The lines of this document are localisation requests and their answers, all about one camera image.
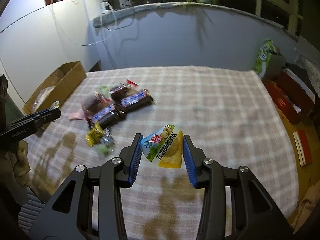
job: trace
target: table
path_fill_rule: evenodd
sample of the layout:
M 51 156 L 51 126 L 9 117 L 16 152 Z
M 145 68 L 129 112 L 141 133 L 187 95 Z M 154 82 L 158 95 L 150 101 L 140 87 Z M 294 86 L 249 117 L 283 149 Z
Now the table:
M 91 168 L 106 161 L 87 145 L 86 121 L 69 121 L 68 115 L 80 111 L 84 97 L 100 85 L 112 86 L 126 79 L 149 89 L 155 104 L 128 114 L 112 127 L 116 147 L 106 160 L 130 145 L 137 132 L 147 136 L 172 123 L 221 165 L 248 166 L 283 214 L 290 216 L 298 199 L 296 161 L 268 92 L 253 71 L 209 67 L 138 67 L 87 73 L 62 106 L 60 119 L 41 136 L 26 139 L 33 190 L 40 198 L 48 199 L 77 165 Z M 195 239 L 203 193 L 189 183 L 184 163 L 181 169 L 164 169 L 142 156 L 133 187 L 121 190 L 128 238 Z M 95 194 L 95 225 L 97 207 Z M 226 234 L 231 231 L 230 215 L 227 190 Z

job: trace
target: black cable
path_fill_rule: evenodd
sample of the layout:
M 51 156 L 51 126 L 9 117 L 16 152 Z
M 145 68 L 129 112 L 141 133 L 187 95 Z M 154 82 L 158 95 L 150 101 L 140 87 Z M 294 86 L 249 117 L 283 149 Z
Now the black cable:
M 107 26 L 105 26 L 105 28 L 106 29 L 108 29 L 109 31 L 116 31 L 116 30 L 119 30 L 119 29 L 122 29 L 122 28 L 125 28 L 125 27 L 129 27 L 129 26 L 131 26 L 132 24 L 133 24 L 133 22 L 134 22 L 134 19 L 135 19 L 135 13 L 136 13 L 136 11 L 135 11 L 135 9 L 134 9 L 134 7 L 132 6 L 132 2 L 130 1 L 130 0 L 125 0 L 125 2 L 126 1 L 129 1 L 130 3 L 131 3 L 131 5 L 127 5 L 127 4 L 123 4 L 123 3 L 119 3 L 119 4 L 121 4 L 121 5 L 124 5 L 124 6 L 128 6 L 128 7 L 131 7 L 132 9 L 133 9 L 133 17 L 132 17 L 132 21 L 130 22 L 130 24 L 128 24 L 128 25 L 126 25 L 126 26 L 123 26 L 123 27 L 119 27 L 119 28 L 116 28 L 116 29 L 109 29 Z

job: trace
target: silver screw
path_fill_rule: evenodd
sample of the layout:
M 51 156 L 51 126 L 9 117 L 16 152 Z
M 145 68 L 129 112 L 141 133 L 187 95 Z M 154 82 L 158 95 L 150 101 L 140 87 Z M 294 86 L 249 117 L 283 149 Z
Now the silver screw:
M 122 160 L 121 160 L 121 158 L 119 158 L 119 157 L 116 157 L 116 158 L 113 158 L 113 159 L 112 159 L 112 163 L 113 163 L 113 164 L 119 164 L 121 161 L 122 161 Z
M 241 172 L 248 172 L 249 168 L 247 166 L 240 166 L 240 171 Z
M 76 171 L 81 172 L 84 170 L 84 165 L 78 165 L 76 166 Z
M 204 159 L 204 163 L 205 163 L 205 164 L 212 164 L 212 163 L 213 163 L 213 159 L 211 159 L 211 158 L 205 158 L 205 159 Z

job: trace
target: white cable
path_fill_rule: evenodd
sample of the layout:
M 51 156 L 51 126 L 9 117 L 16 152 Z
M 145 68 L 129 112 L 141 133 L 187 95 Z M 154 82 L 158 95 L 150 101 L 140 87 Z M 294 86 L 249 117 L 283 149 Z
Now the white cable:
M 105 2 L 105 3 L 107 3 L 107 4 L 109 5 L 109 8 L 110 8 L 110 10 L 111 10 L 111 12 L 112 12 L 112 14 L 113 14 L 113 17 L 115 18 L 115 25 L 118 26 L 117 18 L 116 18 L 116 15 L 115 15 L 115 12 L 114 12 L 112 6 L 111 6 L 110 3 L 108 3 L 108 2 Z M 76 45 L 78 45 L 78 46 L 89 46 L 89 45 L 94 45 L 94 44 L 97 44 L 97 43 L 100 43 L 100 42 L 104 42 L 104 41 L 106 41 L 107 39 L 109 39 L 109 38 L 111 37 L 111 35 L 113 34 L 113 32 L 112 32 L 107 38 L 105 38 L 105 39 L 103 39 L 103 40 L 101 40 L 101 41 L 97 41 L 97 42 L 89 43 L 89 44 L 78 44 L 78 43 L 72 41 L 72 40 L 67 36 L 67 34 L 64 32 L 64 30 L 62 29 L 62 27 L 61 27 L 61 25 L 60 25 L 60 23 L 59 23 L 56 15 L 55 15 L 55 13 L 54 13 L 53 3 L 51 3 L 51 10 L 52 10 L 51 13 L 52 13 L 53 20 L 54 20 L 55 23 L 59 26 L 59 28 L 60 28 L 60 30 L 62 31 L 62 33 L 64 34 L 64 36 L 65 36 L 70 42 L 72 42 L 73 44 L 76 44 Z M 100 15 L 100 21 L 101 21 L 101 22 L 100 22 L 100 26 L 102 27 L 102 15 Z

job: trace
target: red book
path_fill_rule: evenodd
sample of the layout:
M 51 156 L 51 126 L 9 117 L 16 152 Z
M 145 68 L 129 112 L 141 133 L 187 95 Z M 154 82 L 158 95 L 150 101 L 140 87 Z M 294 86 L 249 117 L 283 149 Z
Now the red book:
M 311 150 L 308 142 L 308 138 L 306 135 L 306 132 L 303 130 L 298 130 L 298 135 L 300 137 L 302 149 L 303 149 L 303 155 L 304 159 L 306 161 L 306 164 L 312 163 L 312 156 L 311 156 Z

